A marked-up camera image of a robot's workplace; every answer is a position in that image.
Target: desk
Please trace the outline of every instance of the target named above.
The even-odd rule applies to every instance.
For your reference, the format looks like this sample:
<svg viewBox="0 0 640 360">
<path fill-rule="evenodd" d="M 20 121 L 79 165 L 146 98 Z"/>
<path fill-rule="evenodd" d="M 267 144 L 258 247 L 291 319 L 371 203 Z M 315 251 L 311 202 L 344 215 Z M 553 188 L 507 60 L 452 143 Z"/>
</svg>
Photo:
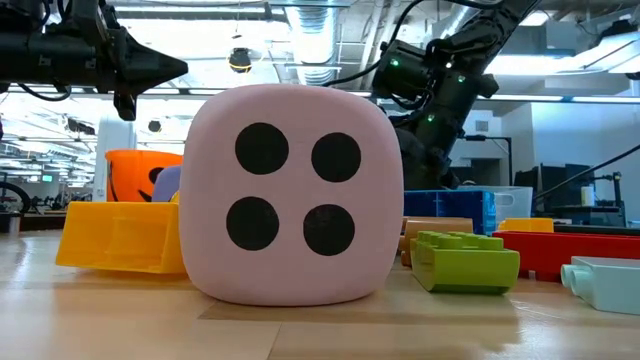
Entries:
<svg viewBox="0 0 640 360">
<path fill-rule="evenodd" d="M 637 359 L 640 316 L 603 313 L 560 284 L 505 297 L 432 295 L 396 265 L 350 303 L 254 308 L 180 276 L 56 267 L 59 232 L 0 238 L 0 359 Z"/>
</svg>

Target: orange bucket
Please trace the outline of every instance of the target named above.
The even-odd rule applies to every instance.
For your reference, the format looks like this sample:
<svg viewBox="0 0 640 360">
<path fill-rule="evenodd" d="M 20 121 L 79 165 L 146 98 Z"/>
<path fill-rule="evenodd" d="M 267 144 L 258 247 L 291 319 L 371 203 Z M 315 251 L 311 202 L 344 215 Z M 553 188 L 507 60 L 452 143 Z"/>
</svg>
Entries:
<svg viewBox="0 0 640 360">
<path fill-rule="evenodd" d="M 182 164 L 182 155 L 147 150 L 112 150 L 107 158 L 107 201 L 151 202 L 160 171 Z"/>
</svg>

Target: pink foam die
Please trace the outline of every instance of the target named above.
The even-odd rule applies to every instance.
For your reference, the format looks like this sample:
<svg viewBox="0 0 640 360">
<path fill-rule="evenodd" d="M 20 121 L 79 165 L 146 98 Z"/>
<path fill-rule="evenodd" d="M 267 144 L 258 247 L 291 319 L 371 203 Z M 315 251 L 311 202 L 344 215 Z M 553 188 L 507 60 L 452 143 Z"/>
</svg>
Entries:
<svg viewBox="0 0 640 360">
<path fill-rule="evenodd" d="M 369 101 L 299 85 L 227 90 L 189 130 L 184 262 L 200 290 L 224 301 L 357 299 L 389 274 L 402 201 L 398 141 Z"/>
</svg>

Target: yellow block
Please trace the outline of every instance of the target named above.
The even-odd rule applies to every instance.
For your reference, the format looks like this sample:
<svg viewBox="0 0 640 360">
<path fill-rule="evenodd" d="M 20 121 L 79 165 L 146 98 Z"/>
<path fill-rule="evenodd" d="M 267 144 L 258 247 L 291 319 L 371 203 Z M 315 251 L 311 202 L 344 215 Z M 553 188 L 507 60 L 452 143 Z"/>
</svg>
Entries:
<svg viewBox="0 0 640 360">
<path fill-rule="evenodd" d="M 499 231 L 544 232 L 552 233 L 553 219 L 506 219 L 498 226 Z"/>
<path fill-rule="evenodd" d="M 177 203 L 72 202 L 56 264 L 156 274 L 186 273 Z"/>
</svg>

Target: black dot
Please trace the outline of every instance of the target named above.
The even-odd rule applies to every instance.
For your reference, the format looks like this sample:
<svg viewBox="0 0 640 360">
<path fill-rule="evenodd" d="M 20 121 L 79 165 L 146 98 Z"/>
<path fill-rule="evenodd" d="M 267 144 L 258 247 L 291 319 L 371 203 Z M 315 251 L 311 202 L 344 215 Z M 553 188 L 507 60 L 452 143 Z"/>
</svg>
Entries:
<svg viewBox="0 0 640 360">
<path fill-rule="evenodd" d="M 349 248 L 356 232 L 349 212 L 338 205 L 320 205 L 304 218 L 304 240 L 316 254 L 333 256 Z"/>
<path fill-rule="evenodd" d="M 227 213 L 227 232 L 238 247 L 256 251 L 269 246 L 278 235 L 280 222 L 268 201 L 246 197 L 236 201 Z"/>
<path fill-rule="evenodd" d="M 151 171 L 149 171 L 149 180 L 151 180 L 152 184 L 156 183 L 156 180 L 158 180 L 158 175 L 160 175 L 160 172 L 162 172 L 162 170 L 164 170 L 164 168 L 153 168 L 151 169 Z"/>
<path fill-rule="evenodd" d="M 255 123 L 244 128 L 236 139 L 236 157 L 240 165 L 255 175 L 275 172 L 289 156 L 289 144 L 275 126 Z"/>
<path fill-rule="evenodd" d="M 360 147 L 347 134 L 331 133 L 316 142 L 311 152 L 311 163 L 324 180 L 347 181 L 360 168 Z"/>
</svg>

